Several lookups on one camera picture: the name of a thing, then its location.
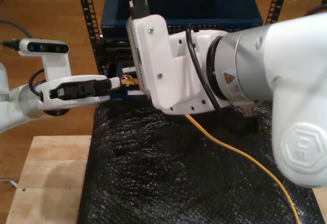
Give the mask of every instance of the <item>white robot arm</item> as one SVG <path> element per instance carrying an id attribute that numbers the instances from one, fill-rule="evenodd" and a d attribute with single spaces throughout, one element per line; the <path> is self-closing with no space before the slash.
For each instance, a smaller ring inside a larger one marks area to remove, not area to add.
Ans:
<path id="1" fill-rule="evenodd" d="M 273 100 L 272 147 L 282 173 L 327 186 L 327 13 L 228 34 L 192 32 L 193 47 L 220 108 L 247 115 Z M 142 92 L 167 114 L 214 109 L 192 63 L 185 32 L 168 35 L 159 15 L 127 24 Z"/>
<path id="2" fill-rule="evenodd" d="M 106 101 L 110 89 L 121 86 L 120 78 L 72 76 L 69 46 L 64 42 L 22 39 L 16 50 L 21 56 L 42 57 L 46 80 L 34 87 L 32 77 L 29 84 L 9 90 L 6 69 L 0 63 L 0 133 L 32 119 L 63 115 L 71 107 Z"/>

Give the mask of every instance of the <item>warning label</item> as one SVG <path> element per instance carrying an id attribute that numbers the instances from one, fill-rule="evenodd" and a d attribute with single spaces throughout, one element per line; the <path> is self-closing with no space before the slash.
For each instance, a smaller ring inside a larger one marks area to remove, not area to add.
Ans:
<path id="1" fill-rule="evenodd" d="M 224 75 L 225 75 L 226 83 L 228 83 L 228 84 L 235 79 L 235 77 L 230 74 L 224 73 Z"/>

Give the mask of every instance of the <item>robot logo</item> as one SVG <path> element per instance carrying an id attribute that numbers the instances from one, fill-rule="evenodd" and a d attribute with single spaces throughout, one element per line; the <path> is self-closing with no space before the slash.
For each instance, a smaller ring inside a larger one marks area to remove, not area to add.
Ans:
<path id="1" fill-rule="evenodd" d="M 286 163 L 301 173 L 321 171 L 327 164 L 325 133 L 308 123 L 298 123 L 282 140 Z"/>

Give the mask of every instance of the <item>wooden floor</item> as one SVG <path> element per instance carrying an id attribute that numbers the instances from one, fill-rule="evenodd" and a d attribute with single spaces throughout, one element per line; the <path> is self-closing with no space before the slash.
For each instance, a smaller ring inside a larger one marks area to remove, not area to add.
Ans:
<path id="1" fill-rule="evenodd" d="M 263 19 L 266 19 L 271 0 L 256 0 Z M 301 17 L 321 0 L 286 0 L 280 20 Z M 94 0 L 100 24 L 104 0 Z M 65 41 L 71 47 L 69 56 L 72 74 L 95 74 L 97 69 L 87 35 L 79 0 L 4 0 L 0 3 L 0 19 L 20 23 L 35 38 Z M 0 39 L 23 38 L 12 27 L 0 26 Z M 9 76 L 10 88 L 26 84 L 31 74 L 42 68 L 40 58 L 22 58 L 0 47 L 0 62 Z M 33 121 L 0 134 L 0 179 L 19 177 L 34 136 L 90 135 L 95 106 L 77 108 L 55 119 Z M 0 224 L 5 223 L 15 189 L 0 183 Z"/>

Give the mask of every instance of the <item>wooden table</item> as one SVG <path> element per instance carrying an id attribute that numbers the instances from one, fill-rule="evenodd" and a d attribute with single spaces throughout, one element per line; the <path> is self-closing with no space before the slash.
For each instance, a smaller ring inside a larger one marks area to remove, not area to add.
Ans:
<path id="1" fill-rule="evenodd" d="M 91 136 L 34 137 L 6 224 L 75 224 Z M 327 189 L 315 189 L 327 221 Z"/>

